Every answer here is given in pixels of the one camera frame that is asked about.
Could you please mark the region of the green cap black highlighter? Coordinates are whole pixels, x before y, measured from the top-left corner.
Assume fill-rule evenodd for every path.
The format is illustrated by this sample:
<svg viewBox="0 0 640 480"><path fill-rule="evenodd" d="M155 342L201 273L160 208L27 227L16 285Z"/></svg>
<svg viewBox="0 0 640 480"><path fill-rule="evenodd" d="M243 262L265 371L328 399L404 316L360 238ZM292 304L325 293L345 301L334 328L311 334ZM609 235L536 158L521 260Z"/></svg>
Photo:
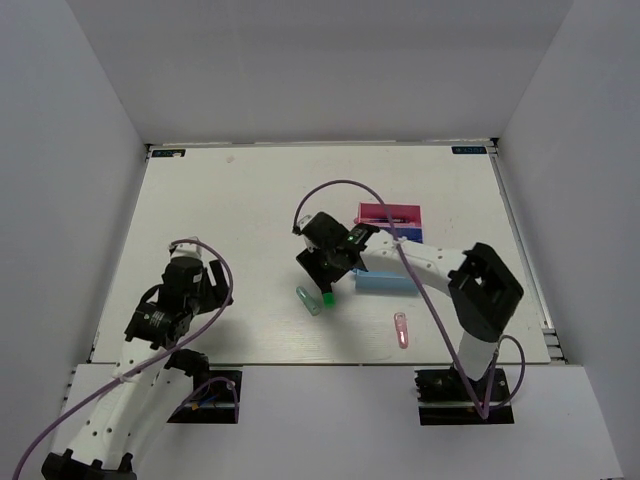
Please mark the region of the green cap black highlighter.
<svg viewBox="0 0 640 480"><path fill-rule="evenodd" d="M322 300L325 308L331 308L335 305L335 297L332 292L323 293Z"/></svg>

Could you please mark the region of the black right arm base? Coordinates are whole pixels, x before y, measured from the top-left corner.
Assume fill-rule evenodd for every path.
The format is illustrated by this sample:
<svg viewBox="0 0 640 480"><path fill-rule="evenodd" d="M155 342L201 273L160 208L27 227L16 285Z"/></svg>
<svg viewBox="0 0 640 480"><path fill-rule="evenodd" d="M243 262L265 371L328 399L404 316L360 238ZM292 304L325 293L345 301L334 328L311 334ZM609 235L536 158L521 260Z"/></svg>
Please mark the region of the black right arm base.
<svg viewBox="0 0 640 480"><path fill-rule="evenodd" d="M414 382L418 395L421 426L511 425L515 423L510 405L506 374L495 372L488 417L482 419L454 368L420 369Z"/></svg>

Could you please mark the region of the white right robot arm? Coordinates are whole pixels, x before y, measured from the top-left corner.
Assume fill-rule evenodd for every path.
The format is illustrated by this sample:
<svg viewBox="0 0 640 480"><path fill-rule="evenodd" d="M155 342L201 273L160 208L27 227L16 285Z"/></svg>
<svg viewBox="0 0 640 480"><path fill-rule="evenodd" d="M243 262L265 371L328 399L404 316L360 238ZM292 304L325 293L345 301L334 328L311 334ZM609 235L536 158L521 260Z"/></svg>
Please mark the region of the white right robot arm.
<svg viewBox="0 0 640 480"><path fill-rule="evenodd" d="M428 289L445 294L463 330L460 342L454 344L441 318L434 319L455 369L452 388L459 396L488 406L490 396L479 394L495 378L505 328L524 296L521 284L491 246L432 247L372 224L347 228L325 212L296 222L293 232L305 242L296 260L325 303L331 303L334 285L353 270L404 276L430 311L435 306Z"/></svg>

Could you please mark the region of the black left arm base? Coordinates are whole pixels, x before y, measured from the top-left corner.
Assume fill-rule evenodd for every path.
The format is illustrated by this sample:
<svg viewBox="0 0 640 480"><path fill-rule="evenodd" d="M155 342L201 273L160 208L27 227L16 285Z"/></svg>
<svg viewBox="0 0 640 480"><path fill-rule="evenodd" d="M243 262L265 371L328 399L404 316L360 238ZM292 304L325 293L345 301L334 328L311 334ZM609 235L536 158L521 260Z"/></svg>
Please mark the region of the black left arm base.
<svg viewBox="0 0 640 480"><path fill-rule="evenodd" d="M212 369L194 381L194 393L168 422L193 425L234 425L239 421L243 370Z"/></svg>

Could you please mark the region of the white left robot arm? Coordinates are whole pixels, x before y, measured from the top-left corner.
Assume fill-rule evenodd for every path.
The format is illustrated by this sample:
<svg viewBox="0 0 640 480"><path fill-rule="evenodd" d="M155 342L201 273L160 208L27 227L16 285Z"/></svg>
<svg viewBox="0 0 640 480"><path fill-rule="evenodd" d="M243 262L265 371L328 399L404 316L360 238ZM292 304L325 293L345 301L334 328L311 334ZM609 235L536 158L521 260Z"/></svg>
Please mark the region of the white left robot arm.
<svg viewBox="0 0 640 480"><path fill-rule="evenodd" d="M61 453L41 467L46 479L133 479L149 444L171 416L216 382L208 357L189 344L211 327L232 302L229 265L196 238L170 244L160 283L139 300L125 329L111 381L79 402L93 407ZM192 330L207 314L205 327Z"/></svg>

